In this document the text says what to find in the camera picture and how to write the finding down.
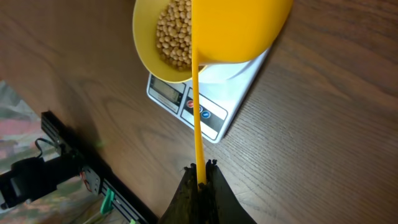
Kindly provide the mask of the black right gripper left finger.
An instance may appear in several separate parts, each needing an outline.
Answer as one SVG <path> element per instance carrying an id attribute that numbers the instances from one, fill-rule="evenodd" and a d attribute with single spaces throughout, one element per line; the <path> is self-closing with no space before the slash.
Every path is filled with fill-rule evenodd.
<path id="1" fill-rule="evenodd" d="M 183 169 L 185 173 L 158 224 L 199 223 L 196 165 L 190 164 Z"/>

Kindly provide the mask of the orange plastic measuring scoop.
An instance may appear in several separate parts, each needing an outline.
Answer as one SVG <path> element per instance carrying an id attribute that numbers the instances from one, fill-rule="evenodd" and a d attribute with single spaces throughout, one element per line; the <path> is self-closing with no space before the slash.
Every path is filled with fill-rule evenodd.
<path id="1" fill-rule="evenodd" d="M 293 0 L 192 0 L 192 82 L 197 183 L 206 183 L 198 68 L 258 57 L 279 35 Z"/>

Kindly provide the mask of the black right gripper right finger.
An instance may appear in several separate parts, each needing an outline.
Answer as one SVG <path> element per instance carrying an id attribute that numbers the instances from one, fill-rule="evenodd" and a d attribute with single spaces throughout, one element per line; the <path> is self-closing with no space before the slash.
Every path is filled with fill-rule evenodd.
<path id="1" fill-rule="evenodd" d="M 216 163 L 217 160 L 208 160 L 206 163 L 206 187 L 210 193 L 210 223 L 256 224 L 237 200 Z"/>

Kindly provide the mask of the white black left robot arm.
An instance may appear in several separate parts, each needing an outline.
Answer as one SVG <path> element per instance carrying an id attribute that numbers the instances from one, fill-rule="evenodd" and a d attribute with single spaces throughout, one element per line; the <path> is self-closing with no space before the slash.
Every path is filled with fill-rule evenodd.
<path id="1" fill-rule="evenodd" d="M 82 167 L 82 159 L 73 154 L 48 161 L 30 157 L 13 163 L 10 171 L 1 175 L 1 209 L 33 202 L 56 191 L 58 184 L 77 176 Z"/>

